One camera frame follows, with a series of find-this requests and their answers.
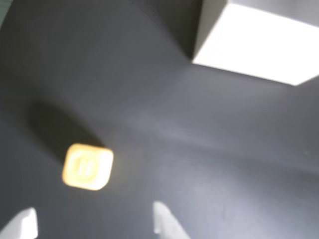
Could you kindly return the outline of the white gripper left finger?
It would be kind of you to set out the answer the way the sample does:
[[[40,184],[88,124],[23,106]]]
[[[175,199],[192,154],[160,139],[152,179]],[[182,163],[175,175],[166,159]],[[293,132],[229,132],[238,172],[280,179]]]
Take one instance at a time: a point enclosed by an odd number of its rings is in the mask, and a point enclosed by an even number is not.
[[[36,239],[38,221],[35,208],[22,210],[0,231],[0,239]]]

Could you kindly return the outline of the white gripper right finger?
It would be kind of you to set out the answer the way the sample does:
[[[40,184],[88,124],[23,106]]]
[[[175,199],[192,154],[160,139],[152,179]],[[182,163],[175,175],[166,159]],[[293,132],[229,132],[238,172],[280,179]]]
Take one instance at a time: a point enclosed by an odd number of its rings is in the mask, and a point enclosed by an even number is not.
[[[160,239],[190,239],[169,207],[160,201],[153,202],[153,230]]]

